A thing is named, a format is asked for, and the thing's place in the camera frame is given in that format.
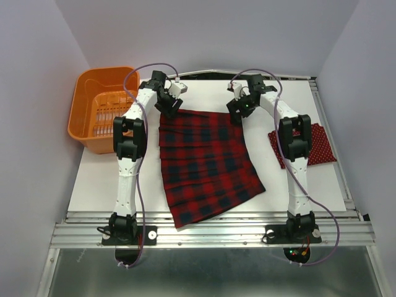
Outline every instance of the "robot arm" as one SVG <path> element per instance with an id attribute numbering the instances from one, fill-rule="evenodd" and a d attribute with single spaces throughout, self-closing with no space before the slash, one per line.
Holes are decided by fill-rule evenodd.
<path id="1" fill-rule="evenodd" d="M 248 78 L 249 95 L 243 91 L 241 84 L 233 82 L 228 90 L 234 93 L 234 99 L 227 104 L 231 122 L 240 124 L 242 118 L 248 117 L 257 107 L 265 109 L 272 117 L 277 113 L 278 134 L 280 145 L 285 156 L 285 163 L 289 165 L 298 181 L 307 189 L 306 169 L 308 156 L 312 149 L 311 118 L 300 115 L 291 109 L 284 101 L 279 101 L 275 111 L 277 90 L 273 86 L 266 86 L 260 74 Z M 315 229 L 315 216 L 311 203 L 299 188 L 291 173 L 287 170 L 289 189 L 288 220 L 286 225 L 267 226 L 272 234 L 266 237 L 265 243 L 300 243 L 310 237 Z M 321 242 L 316 237 L 312 243 Z"/>
<path id="2" fill-rule="evenodd" d="M 136 178 L 147 148 L 143 111 L 136 102 L 143 106 L 146 114 L 155 106 L 165 116 L 172 118 L 183 102 L 178 97 L 187 91 L 187 87 L 177 78 L 170 88 L 165 88 L 165 81 L 166 74 L 153 71 L 152 78 L 140 85 L 136 101 L 129 110 L 122 117 L 114 119 L 113 148 L 118 158 L 118 194 L 105 234 L 113 239 L 122 238 L 124 244 L 125 241 L 132 241 L 137 232 Z"/>

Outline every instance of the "plaid skirt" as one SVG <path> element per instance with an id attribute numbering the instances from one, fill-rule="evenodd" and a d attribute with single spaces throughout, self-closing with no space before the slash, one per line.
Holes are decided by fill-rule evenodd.
<path id="1" fill-rule="evenodd" d="M 175 227 L 219 215 L 265 191 L 242 125 L 228 113 L 179 110 L 160 118 L 160 159 Z"/>

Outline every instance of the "orange basket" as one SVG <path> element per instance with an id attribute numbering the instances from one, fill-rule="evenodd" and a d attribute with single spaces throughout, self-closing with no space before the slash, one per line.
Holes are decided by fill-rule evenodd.
<path id="1" fill-rule="evenodd" d="M 77 80 L 67 131 L 94 153 L 113 152 L 113 119 L 133 103 L 123 89 L 131 67 L 98 68 L 85 71 Z M 136 96 L 139 74 L 130 76 L 127 89 Z"/>

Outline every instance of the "white board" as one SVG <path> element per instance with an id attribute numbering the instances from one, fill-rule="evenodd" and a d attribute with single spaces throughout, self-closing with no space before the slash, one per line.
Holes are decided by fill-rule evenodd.
<path id="1" fill-rule="evenodd" d="M 183 94 L 185 110 L 227 113 L 226 104 L 233 94 L 226 90 L 228 81 L 186 80 L 187 93 Z M 267 84 L 277 87 L 273 81 Z M 284 81 L 282 99 L 300 114 L 308 114 L 312 123 L 320 123 L 311 89 L 307 81 Z M 148 117 L 149 138 L 145 160 L 140 172 L 140 183 L 147 212 L 169 212 L 163 189 L 158 127 L 160 113 L 153 108 Z M 280 169 L 272 150 L 268 133 L 274 130 L 273 119 L 261 108 L 244 119 L 243 130 L 250 159 L 266 188 L 251 200 L 229 210 L 232 212 L 286 212 L 288 185 L 286 171 Z M 115 154 L 95 155 L 84 149 L 75 181 L 70 212 L 112 212 L 118 185 L 118 163 Z M 308 187 L 312 198 L 332 211 L 345 211 L 342 189 L 333 164 L 308 168 Z M 136 193 L 138 211 L 141 210 Z M 313 210 L 323 211 L 313 205 Z"/>

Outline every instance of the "gray wall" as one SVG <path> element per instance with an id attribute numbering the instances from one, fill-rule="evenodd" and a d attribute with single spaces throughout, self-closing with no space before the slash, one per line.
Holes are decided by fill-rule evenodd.
<path id="1" fill-rule="evenodd" d="M 358 0 L 56 0 L 91 67 L 314 75 Z M 151 70 L 140 72 L 148 76 Z"/>
<path id="2" fill-rule="evenodd" d="M 361 0 L 318 85 L 355 202 L 396 293 L 396 2 Z"/>
<path id="3" fill-rule="evenodd" d="M 88 64 L 52 0 L 0 9 L 0 296 L 35 296 L 81 147 L 66 132 Z"/>

